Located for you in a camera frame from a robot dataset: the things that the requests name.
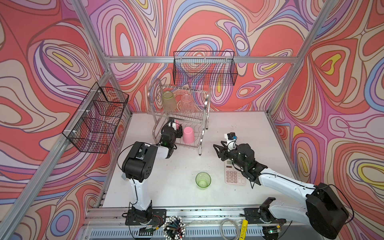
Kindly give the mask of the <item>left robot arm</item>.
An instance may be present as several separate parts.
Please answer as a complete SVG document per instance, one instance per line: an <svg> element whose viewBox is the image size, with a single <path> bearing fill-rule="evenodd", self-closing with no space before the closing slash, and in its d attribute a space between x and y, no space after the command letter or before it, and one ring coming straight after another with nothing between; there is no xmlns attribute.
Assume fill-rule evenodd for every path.
<svg viewBox="0 0 384 240"><path fill-rule="evenodd" d="M129 205L129 214L149 219L152 216L152 200L146 180L153 171L156 159L168 159L176 147L176 139L183 133L182 126L171 118L161 128L157 144L136 141L128 146L130 151L120 169L131 183L136 199Z"/></svg>

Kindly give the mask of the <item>green translucent cup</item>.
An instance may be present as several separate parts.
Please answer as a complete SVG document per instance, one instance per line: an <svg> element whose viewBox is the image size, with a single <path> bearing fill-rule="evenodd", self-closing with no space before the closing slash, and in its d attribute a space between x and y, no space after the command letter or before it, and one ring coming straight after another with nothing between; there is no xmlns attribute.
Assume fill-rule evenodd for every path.
<svg viewBox="0 0 384 240"><path fill-rule="evenodd" d="M163 107L165 112L173 112L177 110L177 101L173 92L163 92Z"/></svg>
<svg viewBox="0 0 384 240"><path fill-rule="evenodd" d="M200 189L206 189L211 185L212 178L208 173L200 172L196 175L195 181Z"/></svg>

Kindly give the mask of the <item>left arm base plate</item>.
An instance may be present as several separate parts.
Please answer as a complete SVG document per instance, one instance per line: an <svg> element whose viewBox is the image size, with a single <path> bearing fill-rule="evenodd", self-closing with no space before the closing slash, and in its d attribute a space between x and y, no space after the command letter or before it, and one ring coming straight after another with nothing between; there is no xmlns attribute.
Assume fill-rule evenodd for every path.
<svg viewBox="0 0 384 240"><path fill-rule="evenodd" d="M126 226L162 226L167 217L166 209L148 209L146 211L137 210L132 208L128 210L126 215L125 225Z"/></svg>

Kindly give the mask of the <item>clear pink cup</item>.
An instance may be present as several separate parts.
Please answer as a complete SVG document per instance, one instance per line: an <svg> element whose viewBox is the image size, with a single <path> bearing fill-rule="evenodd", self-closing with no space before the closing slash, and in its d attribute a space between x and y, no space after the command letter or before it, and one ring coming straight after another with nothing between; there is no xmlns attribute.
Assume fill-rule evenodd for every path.
<svg viewBox="0 0 384 240"><path fill-rule="evenodd" d="M184 94L181 97L181 110L184 114L191 114L195 110L194 99L189 94Z"/></svg>

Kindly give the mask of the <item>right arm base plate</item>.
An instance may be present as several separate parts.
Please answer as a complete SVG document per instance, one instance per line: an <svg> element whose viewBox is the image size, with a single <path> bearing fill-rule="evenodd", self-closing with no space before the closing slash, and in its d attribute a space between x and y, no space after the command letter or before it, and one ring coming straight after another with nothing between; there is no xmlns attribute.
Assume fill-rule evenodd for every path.
<svg viewBox="0 0 384 240"><path fill-rule="evenodd" d="M277 219L269 212L263 212L259 208L244 208L240 217L244 217L249 224L264 224L268 226L283 225L287 222L285 219Z"/></svg>

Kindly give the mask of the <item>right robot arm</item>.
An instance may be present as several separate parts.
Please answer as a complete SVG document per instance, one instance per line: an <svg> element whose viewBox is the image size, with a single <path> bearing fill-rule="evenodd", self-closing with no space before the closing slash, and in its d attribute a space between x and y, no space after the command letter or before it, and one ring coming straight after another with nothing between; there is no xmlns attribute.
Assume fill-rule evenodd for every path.
<svg viewBox="0 0 384 240"><path fill-rule="evenodd" d="M330 240L336 239L343 226L350 222L349 212L335 193L337 187L308 184L279 174L257 162L249 144L222 142L213 148L218 158L230 161L251 186L271 188L297 201L291 205L279 203L274 197L267 198L259 207L261 221L285 219L306 224Z"/></svg>

